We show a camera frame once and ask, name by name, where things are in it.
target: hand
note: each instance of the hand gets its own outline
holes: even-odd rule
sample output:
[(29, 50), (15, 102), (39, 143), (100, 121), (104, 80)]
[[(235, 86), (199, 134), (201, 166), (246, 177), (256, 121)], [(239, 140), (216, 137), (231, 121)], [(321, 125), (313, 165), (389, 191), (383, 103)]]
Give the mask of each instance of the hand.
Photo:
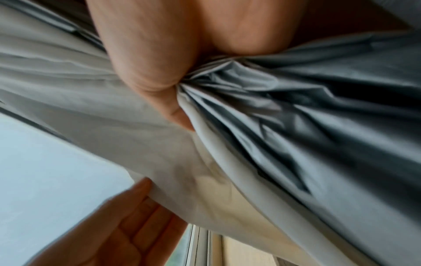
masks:
[(36, 255), (27, 266), (163, 266), (187, 223), (147, 197), (145, 178)]
[(286, 48), (307, 0), (87, 0), (120, 78), (168, 120), (193, 130), (175, 85), (209, 53)]

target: white fabric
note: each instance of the white fabric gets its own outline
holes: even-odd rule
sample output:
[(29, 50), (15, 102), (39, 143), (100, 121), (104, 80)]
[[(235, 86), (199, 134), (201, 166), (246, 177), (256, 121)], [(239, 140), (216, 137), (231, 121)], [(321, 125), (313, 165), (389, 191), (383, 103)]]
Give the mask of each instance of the white fabric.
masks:
[(150, 177), (156, 184), (151, 197), (189, 223), (300, 266), (372, 265), (304, 208), (264, 184), (185, 99), (180, 103), (199, 138), (166, 122), (128, 89), (105, 53), (1, 5), (0, 101), (3, 108), (125, 167), (135, 181)]

